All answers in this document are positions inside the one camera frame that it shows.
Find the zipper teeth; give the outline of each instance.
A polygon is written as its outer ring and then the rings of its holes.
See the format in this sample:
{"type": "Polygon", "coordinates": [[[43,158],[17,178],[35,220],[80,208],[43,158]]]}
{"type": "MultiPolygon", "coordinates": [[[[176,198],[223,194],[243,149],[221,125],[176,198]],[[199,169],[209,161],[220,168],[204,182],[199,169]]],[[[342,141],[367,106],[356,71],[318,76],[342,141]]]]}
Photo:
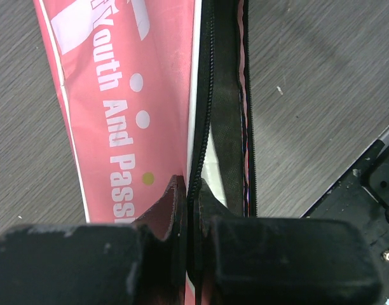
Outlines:
{"type": "Polygon", "coordinates": [[[203,164],[205,161],[208,134],[210,132],[210,118],[212,112],[212,99],[213,99],[213,87],[214,87],[214,5],[211,7],[211,19],[210,19],[210,74],[209,74],[209,83],[208,83],[208,94],[207,94],[207,104],[206,104],[206,118],[203,131],[203,137],[201,139],[199,162],[196,167],[196,173],[193,178],[193,185],[189,195],[189,202],[192,203],[195,200],[195,194],[198,190],[201,181],[201,171],[203,170],[203,164]]]}
{"type": "Polygon", "coordinates": [[[255,156],[255,138],[254,138],[254,122],[252,119],[252,99],[251,99],[251,75],[250,75],[250,41],[249,41],[249,1],[245,0],[244,1],[244,26],[246,30],[244,31],[244,38],[245,38],[245,44],[247,48],[247,55],[246,55],[246,67],[247,67],[247,83],[246,83],[246,93],[247,93],[247,98],[248,98],[248,107],[249,107],[249,115],[248,115],[248,120],[249,120],[249,128],[251,127],[251,132],[249,132],[248,137],[249,137],[249,171],[252,172],[253,174],[253,179],[249,180],[249,192],[250,194],[250,199],[249,199],[249,215],[250,216],[258,216],[258,205],[257,205],[257,186],[256,186],[256,181],[257,181],[257,171],[256,171],[256,156],[255,156]]]}

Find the metal screw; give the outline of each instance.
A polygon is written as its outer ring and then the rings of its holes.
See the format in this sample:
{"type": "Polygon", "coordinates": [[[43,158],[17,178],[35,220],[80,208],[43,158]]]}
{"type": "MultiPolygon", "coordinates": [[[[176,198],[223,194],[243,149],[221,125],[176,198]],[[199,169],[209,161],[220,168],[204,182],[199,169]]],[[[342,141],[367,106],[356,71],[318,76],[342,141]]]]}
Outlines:
{"type": "Polygon", "coordinates": [[[383,252],[383,258],[384,260],[386,260],[387,262],[389,262],[389,250],[385,250],[383,252]]]}

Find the pink fabric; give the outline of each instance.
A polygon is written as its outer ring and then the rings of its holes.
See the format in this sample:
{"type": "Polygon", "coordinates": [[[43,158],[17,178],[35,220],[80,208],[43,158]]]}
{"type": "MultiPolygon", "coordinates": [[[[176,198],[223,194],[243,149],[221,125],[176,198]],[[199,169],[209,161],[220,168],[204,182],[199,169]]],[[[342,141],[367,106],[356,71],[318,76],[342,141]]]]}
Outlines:
{"type": "Polygon", "coordinates": [[[91,222],[131,222],[186,177],[194,2],[34,0],[91,222]]]}

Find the wood grain surface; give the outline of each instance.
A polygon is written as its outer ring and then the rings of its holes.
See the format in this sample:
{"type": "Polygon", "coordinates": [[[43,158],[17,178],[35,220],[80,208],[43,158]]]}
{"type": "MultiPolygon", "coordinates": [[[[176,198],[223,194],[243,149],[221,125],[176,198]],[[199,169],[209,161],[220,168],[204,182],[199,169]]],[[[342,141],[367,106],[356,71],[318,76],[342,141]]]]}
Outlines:
{"type": "MultiPolygon", "coordinates": [[[[250,40],[259,215],[299,216],[389,125],[389,0],[251,1],[250,40]]],[[[32,1],[0,0],[0,233],[30,222],[83,205],[32,1]]]]}

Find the open zipper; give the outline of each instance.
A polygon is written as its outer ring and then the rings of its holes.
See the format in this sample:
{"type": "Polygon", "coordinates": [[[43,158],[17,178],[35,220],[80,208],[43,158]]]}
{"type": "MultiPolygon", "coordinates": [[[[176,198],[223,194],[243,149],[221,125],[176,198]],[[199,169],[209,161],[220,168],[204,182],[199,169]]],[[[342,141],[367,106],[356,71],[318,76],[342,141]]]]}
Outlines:
{"type": "MultiPolygon", "coordinates": [[[[214,6],[215,0],[203,0],[202,4],[202,13],[201,13],[201,37],[200,37],[200,66],[199,66],[199,85],[198,85],[198,106],[196,108],[196,128],[194,136],[194,147],[193,147],[193,161],[192,161],[192,170],[189,178],[189,191],[188,191],[188,210],[189,214],[193,208],[194,200],[198,195],[198,192],[201,187],[201,172],[203,170],[203,165],[205,161],[205,155],[207,150],[208,135],[210,133],[210,123],[212,120],[212,104],[214,97],[215,89],[215,14],[214,6]],[[208,66],[206,67],[204,60],[208,57],[208,66]],[[202,95],[202,90],[204,92],[205,80],[202,78],[205,77],[205,72],[208,71],[208,85],[207,85],[207,99],[205,95],[202,95]]],[[[236,7],[238,7],[239,1],[235,1],[236,7]]],[[[250,95],[250,69],[249,69],[249,33],[248,33],[248,1],[244,1],[243,6],[243,26],[244,26],[244,35],[242,41],[238,39],[238,43],[244,45],[245,50],[245,92],[246,92],[246,105],[247,112],[247,128],[246,132],[243,132],[243,136],[247,137],[246,148],[248,150],[248,159],[245,159],[243,162],[247,162],[249,168],[249,179],[244,179],[244,193],[243,193],[243,216],[250,217],[257,215],[257,203],[256,203],[256,171],[255,171],[255,155],[254,155],[254,127],[252,123],[252,104],[251,104],[251,95],[250,95]]],[[[242,94],[239,95],[239,103],[243,103],[242,94]]],[[[244,113],[240,113],[242,120],[245,119],[244,113]]]]}

